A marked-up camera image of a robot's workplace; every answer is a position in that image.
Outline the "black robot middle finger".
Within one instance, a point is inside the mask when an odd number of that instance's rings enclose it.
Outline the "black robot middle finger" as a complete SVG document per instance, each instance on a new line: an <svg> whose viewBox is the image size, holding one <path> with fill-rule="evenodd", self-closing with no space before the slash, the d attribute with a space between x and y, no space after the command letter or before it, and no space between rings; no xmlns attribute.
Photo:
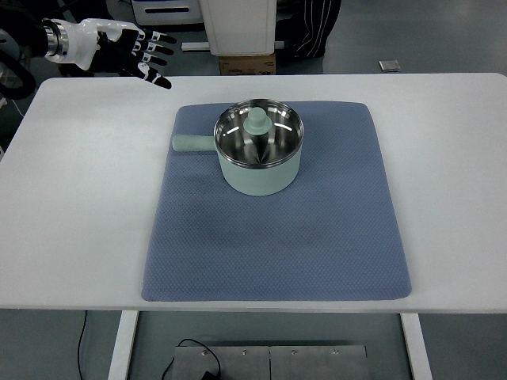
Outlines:
<svg viewBox="0 0 507 380"><path fill-rule="evenodd" d="M156 44L155 42L148 41L144 44L144 51L148 53L161 53L163 55L173 55L173 50L165 47L161 44Z"/></svg>

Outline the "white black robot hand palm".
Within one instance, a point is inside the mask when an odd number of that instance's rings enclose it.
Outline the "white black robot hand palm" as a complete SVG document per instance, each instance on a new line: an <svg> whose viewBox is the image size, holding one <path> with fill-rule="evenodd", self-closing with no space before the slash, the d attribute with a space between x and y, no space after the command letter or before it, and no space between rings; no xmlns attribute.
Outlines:
<svg viewBox="0 0 507 380"><path fill-rule="evenodd" d="M45 58L54 63L74 64L90 70L104 58L133 76L145 75L145 63L132 53L144 32L131 22L87 18L79 23L59 19L43 21L48 38Z"/></svg>

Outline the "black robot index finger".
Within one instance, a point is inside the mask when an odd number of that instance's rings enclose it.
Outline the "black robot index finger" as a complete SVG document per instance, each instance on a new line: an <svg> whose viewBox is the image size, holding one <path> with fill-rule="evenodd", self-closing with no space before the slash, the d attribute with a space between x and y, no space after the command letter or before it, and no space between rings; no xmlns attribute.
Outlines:
<svg viewBox="0 0 507 380"><path fill-rule="evenodd" d="M164 59L161 59L155 55L149 55L144 53L141 58L143 63L153 63L159 66L164 67L166 65L166 61Z"/></svg>

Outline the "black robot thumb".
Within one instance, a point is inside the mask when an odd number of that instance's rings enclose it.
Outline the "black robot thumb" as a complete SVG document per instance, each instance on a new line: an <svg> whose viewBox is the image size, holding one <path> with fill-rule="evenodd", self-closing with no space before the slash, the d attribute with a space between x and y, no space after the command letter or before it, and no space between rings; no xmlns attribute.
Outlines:
<svg viewBox="0 0 507 380"><path fill-rule="evenodd" d="M172 88L172 83L167 78L161 76L156 69L150 67L147 63L138 63L137 71L137 76L146 82L152 83L164 89Z"/></svg>

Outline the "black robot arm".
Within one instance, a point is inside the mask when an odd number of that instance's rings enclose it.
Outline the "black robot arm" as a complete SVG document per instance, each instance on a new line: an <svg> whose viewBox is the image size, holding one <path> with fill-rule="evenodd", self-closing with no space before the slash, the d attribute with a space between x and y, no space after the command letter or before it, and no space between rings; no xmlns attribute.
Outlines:
<svg viewBox="0 0 507 380"><path fill-rule="evenodd" d="M117 73L164 89L172 84L157 71L176 40L112 17L105 1L3 1L1 72L13 76L1 94L24 99L36 88L33 58L70 65L71 75Z"/></svg>

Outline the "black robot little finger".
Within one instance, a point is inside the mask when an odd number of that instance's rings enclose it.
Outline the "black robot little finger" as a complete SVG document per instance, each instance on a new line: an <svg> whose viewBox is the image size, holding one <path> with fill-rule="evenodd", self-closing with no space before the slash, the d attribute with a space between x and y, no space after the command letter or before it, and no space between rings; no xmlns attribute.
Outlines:
<svg viewBox="0 0 507 380"><path fill-rule="evenodd" d="M138 30L138 36L135 38L135 43L132 48L132 53L136 54L139 51L143 51L146 45L146 33L142 30Z"/></svg>

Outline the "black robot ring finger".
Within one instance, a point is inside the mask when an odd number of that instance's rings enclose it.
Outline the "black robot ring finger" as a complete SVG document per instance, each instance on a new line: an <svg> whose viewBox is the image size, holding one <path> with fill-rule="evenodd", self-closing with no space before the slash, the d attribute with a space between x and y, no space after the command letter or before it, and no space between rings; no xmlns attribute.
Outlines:
<svg viewBox="0 0 507 380"><path fill-rule="evenodd" d="M177 40L162 32L147 30L147 39L153 42L163 42L168 44L176 44Z"/></svg>

